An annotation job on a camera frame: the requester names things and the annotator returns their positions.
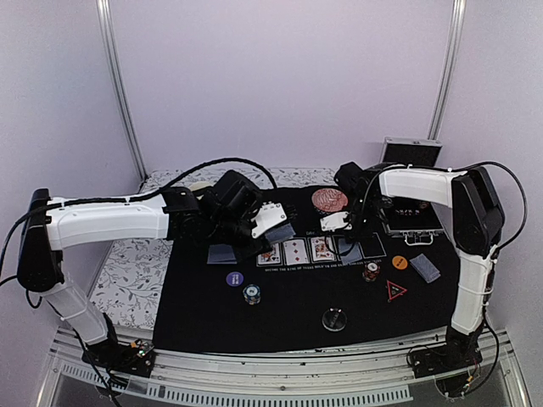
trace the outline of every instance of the patterned tablecloth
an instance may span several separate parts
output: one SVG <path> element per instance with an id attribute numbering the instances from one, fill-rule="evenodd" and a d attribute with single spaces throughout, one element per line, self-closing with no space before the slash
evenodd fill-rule
<path id="1" fill-rule="evenodd" d="M 258 187 L 269 188 L 270 183 L 259 170 L 237 169 Z M 181 171 L 155 171 L 145 182 L 142 192 L 164 185 Z M 196 181 L 217 181 L 224 169 L 209 168 L 188 176 L 180 185 Z M 305 187 L 333 184 L 335 170 L 270 169 L 279 187 Z M 122 326 L 153 330 L 159 308 L 171 242 L 166 240 L 130 239 L 113 243 L 109 257 L 100 271 L 91 301 Z"/>

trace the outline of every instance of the metal frame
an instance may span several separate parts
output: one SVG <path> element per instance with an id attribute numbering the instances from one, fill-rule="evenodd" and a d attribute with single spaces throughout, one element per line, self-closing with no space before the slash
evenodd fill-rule
<path id="1" fill-rule="evenodd" d="M 449 29 L 449 43 L 447 45 L 447 54 L 445 56 L 445 65 L 439 85 L 439 94 L 435 103 L 434 115 L 430 124 L 428 140 L 437 140 L 449 89 L 451 88 L 452 73 L 455 68 L 456 55 L 460 47 L 460 38 L 462 36 L 462 25 L 464 23 L 464 12 L 466 10 L 466 0 L 454 0 L 452 6 L 451 28 Z"/>
<path id="2" fill-rule="evenodd" d="M 136 337 L 150 339 L 152 335 L 151 331 L 122 326 L 117 331 L 123 343 Z M 529 399 L 509 337 L 505 331 L 497 333 L 504 391 L 508 391 L 513 407 L 528 407 Z M 406 363 L 409 349 L 440 345 L 444 340 L 445 329 L 441 328 L 341 348 L 276 354 L 186 354 L 158 349 L 151 377 L 130 377 L 124 393 L 194 407 L 394 404 L 411 399 L 411 385 L 464 371 L 414 377 Z M 480 337 L 479 347 L 483 365 L 492 364 L 495 341 L 488 331 Z M 48 358 L 48 375 L 38 407 L 51 405 L 61 375 L 101 387 L 91 367 L 81 362 L 81 348 L 73 331 L 59 328 Z"/>
<path id="3" fill-rule="evenodd" d="M 130 109 L 128 108 L 128 99 L 120 74 L 119 55 L 117 54 L 117 47 L 115 45 L 109 0 L 97 0 L 97 6 L 100 28 L 102 29 L 102 38 L 104 39 L 105 52 L 108 58 L 109 71 L 111 73 L 111 80 L 113 81 L 117 103 L 119 104 L 120 116 L 122 118 L 123 126 L 125 127 L 128 147 L 132 154 L 137 173 L 141 181 L 144 181 L 147 179 L 148 173 L 145 169 L 145 163 L 143 162 L 142 151 L 137 142 L 134 124 L 132 122 Z"/>

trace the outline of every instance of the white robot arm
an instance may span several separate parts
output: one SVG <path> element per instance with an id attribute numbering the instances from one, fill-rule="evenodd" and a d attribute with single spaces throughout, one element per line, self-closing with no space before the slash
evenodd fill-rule
<path id="1" fill-rule="evenodd" d="M 411 357 L 418 362 L 415 364 L 419 366 L 415 369 L 416 376 L 471 365 L 478 360 L 477 338 L 483 329 L 484 308 L 492 292 L 497 245 L 505 221 L 487 171 L 483 167 L 452 172 L 390 164 L 362 170 L 355 163 L 348 163 L 342 165 L 334 179 L 354 203 L 345 216 L 333 217 L 332 226 L 326 220 L 322 224 L 327 229 L 345 230 L 352 240 L 356 240 L 364 227 L 364 208 L 373 206 L 377 209 L 383 198 L 412 198 L 452 209 L 460 280 L 447 344 L 441 352 L 446 357 L 423 360 L 429 354 L 435 359 L 439 353 L 426 350 L 413 352 Z"/>
<path id="2" fill-rule="evenodd" d="M 35 191 L 31 210 L 36 214 L 23 230 L 17 278 L 70 323 L 96 365 L 113 370 L 124 366 L 123 371 L 148 376 L 153 365 L 151 346 L 141 343 L 135 351 L 127 351 L 129 347 L 118 344 L 108 316 L 61 270 L 62 251 L 116 239 L 185 237 L 197 243 L 231 244 L 241 260 L 269 251 L 266 232 L 286 224 L 288 215 L 280 203 L 263 203 L 258 187 L 235 171 L 228 171 L 199 197 L 184 187 L 144 200 L 139 197 L 89 203 L 87 199 L 50 198 L 47 189 Z"/>

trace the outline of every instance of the chip stack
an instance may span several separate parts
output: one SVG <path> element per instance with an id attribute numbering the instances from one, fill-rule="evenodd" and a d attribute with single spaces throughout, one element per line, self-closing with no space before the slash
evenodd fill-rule
<path id="1" fill-rule="evenodd" d="M 249 284 L 244 288 L 245 301 L 249 305 L 257 305 L 260 302 L 260 287 L 255 284 Z"/>
<path id="2" fill-rule="evenodd" d="M 368 263 L 364 267 L 364 272 L 362 273 L 362 276 L 367 282 L 374 282 L 375 280 L 377 280 L 377 276 L 379 275 L 380 271 L 381 267 L 379 267 L 377 263 Z"/>

